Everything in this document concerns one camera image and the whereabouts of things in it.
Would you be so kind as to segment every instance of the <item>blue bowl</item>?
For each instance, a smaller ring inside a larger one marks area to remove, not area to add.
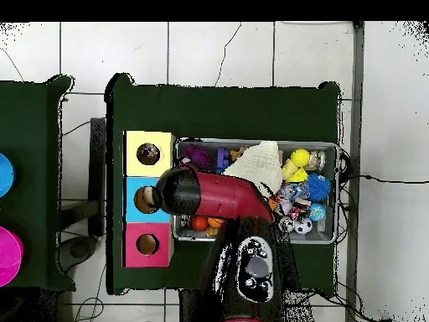
[[[12,188],[14,178],[12,163],[0,153],[0,198]]]

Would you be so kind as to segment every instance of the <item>block with hole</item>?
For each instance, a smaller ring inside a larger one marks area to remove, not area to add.
[[[171,216],[156,207],[159,198],[152,187],[157,182],[157,178],[127,178],[126,222],[170,222]]]
[[[168,267],[174,252],[169,223],[129,223],[125,229],[125,267]]]
[[[173,166],[174,136],[169,132],[125,131],[126,176],[160,177]]]

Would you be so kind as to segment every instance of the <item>blue spiky ball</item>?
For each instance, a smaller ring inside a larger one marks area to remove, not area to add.
[[[331,182],[322,175],[310,174],[307,177],[307,184],[310,201],[323,201],[331,191]]]

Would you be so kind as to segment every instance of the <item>green table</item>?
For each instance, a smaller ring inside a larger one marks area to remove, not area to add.
[[[122,268],[122,132],[171,132],[175,137],[337,142],[339,88],[214,88],[136,86],[116,74],[106,88],[107,290],[197,288],[209,242],[175,241],[166,268]],[[303,288],[333,294],[331,245],[294,245]]]
[[[0,199],[0,226],[23,242],[18,276],[8,287],[73,290],[55,261],[59,231],[59,102],[71,78],[47,83],[0,82],[0,152],[14,164],[17,180]]]

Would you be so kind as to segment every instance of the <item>metal tray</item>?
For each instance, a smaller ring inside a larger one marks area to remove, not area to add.
[[[254,146],[261,140],[240,140],[240,139],[216,139],[216,138],[201,138],[199,141],[191,141],[188,138],[178,138],[174,143],[175,159],[186,148],[187,145],[194,144],[204,147],[208,154],[216,159],[217,148],[227,148],[238,150],[243,146]],[[339,146],[335,143],[325,142],[293,142],[293,141],[277,141],[278,147],[283,151],[284,164],[286,159],[291,156],[291,153],[296,148],[305,148],[307,150],[323,150],[326,155],[325,165],[320,172],[325,178],[330,179],[333,183],[333,189],[328,199],[323,203],[326,207],[326,221],[324,232],[317,230],[316,224],[313,229],[306,235],[299,235],[295,231],[290,233],[291,243],[299,244],[329,244],[333,243],[337,238],[337,220],[338,220],[338,204],[339,204]],[[197,241],[197,242],[212,242],[215,238],[207,237],[205,232],[193,231],[188,227],[183,227],[180,224],[180,216],[173,216],[173,236],[180,241]]]

